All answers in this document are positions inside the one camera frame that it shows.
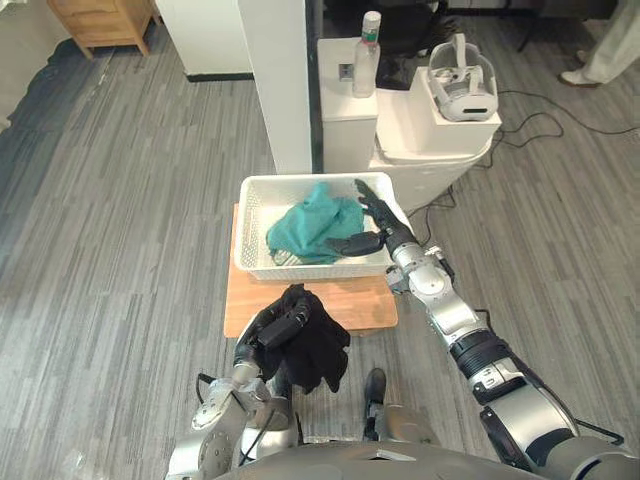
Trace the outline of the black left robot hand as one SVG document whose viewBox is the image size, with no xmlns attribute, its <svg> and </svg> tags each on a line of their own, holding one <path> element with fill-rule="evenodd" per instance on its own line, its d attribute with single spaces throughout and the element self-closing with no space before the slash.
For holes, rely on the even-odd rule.
<svg viewBox="0 0 640 480">
<path fill-rule="evenodd" d="M 266 352 L 278 349 L 297 336 L 311 317 L 306 299 L 298 299 L 285 306 L 277 300 L 259 311 L 246 325 L 234 350 L 234 363 L 248 362 L 263 366 Z"/>
</svg>

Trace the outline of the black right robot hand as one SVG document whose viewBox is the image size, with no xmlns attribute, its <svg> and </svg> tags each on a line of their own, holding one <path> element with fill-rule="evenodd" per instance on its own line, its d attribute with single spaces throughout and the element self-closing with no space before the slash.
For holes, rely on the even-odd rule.
<svg viewBox="0 0 640 480">
<path fill-rule="evenodd" d="M 417 242 L 410 228 L 363 180 L 355 179 L 354 184 L 359 192 L 358 201 L 363 214 L 373 220 L 377 231 L 356 233 L 346 239 L 328 238 L 325 241 L 327 247 L 343 257 L 360 257 L 383 248 L 392 255 L 402 244 Z"/>
</svg>

